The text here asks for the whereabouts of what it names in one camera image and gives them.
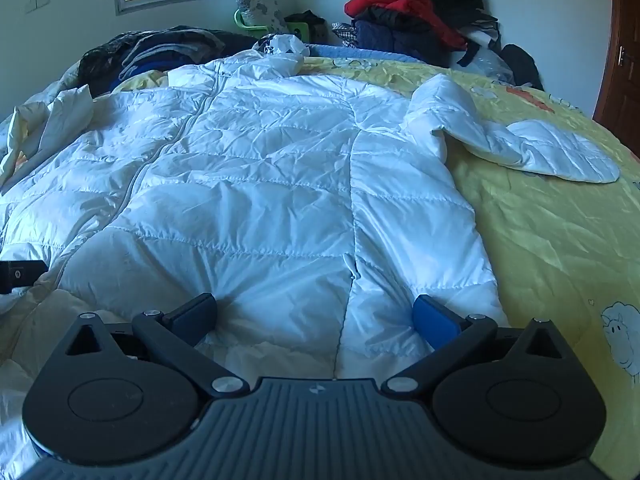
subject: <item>wall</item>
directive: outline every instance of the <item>wall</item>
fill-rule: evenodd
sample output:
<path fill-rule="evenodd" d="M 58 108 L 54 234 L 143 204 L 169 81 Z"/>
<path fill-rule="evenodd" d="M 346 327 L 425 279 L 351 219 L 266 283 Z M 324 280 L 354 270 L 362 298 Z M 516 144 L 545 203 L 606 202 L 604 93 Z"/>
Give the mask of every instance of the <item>wall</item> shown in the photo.
<path fill-rule="evenodd" d="M 174 25 L 238 30 L 234 0 L 194 0 L 117 16 L 114 0 L 51 0 L 24 13 L 28 0 L 0 0 L 0 120 L 87 50 L 127 30 Z M 293 12 L 295 0 L 281 0 Z"/>
<path fill-rule="evenodd" d="M 348 0 L 298 0 L 329 21 L 348 21 Z M 611 0 L 487 0 L 500 19 L 502 44 L 536 60 L 547 91 L 592 115 L 609 47 Z"/>

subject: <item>brown door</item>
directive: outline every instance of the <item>brown door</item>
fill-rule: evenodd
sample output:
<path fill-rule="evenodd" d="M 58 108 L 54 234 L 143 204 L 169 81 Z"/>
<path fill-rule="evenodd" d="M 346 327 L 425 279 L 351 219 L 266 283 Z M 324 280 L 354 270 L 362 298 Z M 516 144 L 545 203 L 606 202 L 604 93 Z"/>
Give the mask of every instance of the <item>brown door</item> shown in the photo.
<path fill-rule="evenodd" d="M 613 0 L 609 59 L 594 119 L 640 156 L 640 0 Z"/>

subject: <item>red jacket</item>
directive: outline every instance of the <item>red jacket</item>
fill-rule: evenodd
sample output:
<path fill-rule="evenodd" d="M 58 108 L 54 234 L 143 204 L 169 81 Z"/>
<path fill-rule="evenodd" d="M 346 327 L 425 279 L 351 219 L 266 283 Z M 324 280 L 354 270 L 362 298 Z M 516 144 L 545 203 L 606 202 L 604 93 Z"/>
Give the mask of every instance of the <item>red jacket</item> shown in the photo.
<path fill-rule="evenodd" d="M 457 50 L 466 49 L 465 38 L 457 31 L 448 27 L 436 15 L 431 0 L 351 0 L 344 6 L 344 12 L 347 16 L 355 18 L 373 5 L 417 16 L 425 22 L 428 22 L 445 44 Z"/>

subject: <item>sheep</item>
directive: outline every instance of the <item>sheep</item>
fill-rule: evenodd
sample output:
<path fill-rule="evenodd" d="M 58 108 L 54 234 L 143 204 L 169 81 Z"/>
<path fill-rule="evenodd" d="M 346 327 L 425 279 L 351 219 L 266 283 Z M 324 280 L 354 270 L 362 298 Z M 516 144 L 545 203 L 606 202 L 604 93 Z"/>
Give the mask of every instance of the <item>sheep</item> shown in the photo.
<path fill-rule="evenodd" d="M 632 384 L 640 383 L 640 312 L 617 301 L 601 317 L 613 360 L 631 375 Z"/>

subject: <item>light switch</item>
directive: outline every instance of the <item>light switch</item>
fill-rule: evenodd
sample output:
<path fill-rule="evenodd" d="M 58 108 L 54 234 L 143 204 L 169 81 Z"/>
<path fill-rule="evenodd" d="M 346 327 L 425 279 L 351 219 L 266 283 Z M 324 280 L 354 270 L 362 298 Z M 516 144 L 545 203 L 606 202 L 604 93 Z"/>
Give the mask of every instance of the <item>light switch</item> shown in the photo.
<path fill-rule="evenodd" d="M 29 0 L 24 6 L 24 13 L 29 14 L 38 8 L 38 3 L 36 0 Z"/>
<path fill-rule="evenodd" d="M 38 8 L 44 7 L 45 5 L 49 5 L 51 0 L 36 0 L 36 5 Z"/>

